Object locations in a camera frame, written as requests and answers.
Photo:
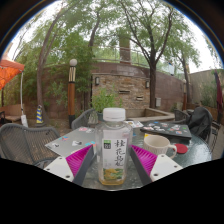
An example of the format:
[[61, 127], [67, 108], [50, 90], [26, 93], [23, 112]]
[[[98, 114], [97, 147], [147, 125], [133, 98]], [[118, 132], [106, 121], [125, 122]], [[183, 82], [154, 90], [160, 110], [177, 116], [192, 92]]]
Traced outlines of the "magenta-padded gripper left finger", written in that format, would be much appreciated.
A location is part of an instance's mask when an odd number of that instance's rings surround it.
[[68, 157], [58, 157], [45, 171], [81, 186], [94, 157], [93, 146], [82, 148]]

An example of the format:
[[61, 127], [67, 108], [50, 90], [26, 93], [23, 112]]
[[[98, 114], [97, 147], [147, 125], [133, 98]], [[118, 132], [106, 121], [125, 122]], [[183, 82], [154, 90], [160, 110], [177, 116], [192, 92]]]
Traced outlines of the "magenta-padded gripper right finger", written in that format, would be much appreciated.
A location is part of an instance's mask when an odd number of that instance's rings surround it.
[[147, 185], [182, 169], [179, 164], [167, 155], [155, 155], [135, 145], [131, 146], [130, 156], [143, 185]]

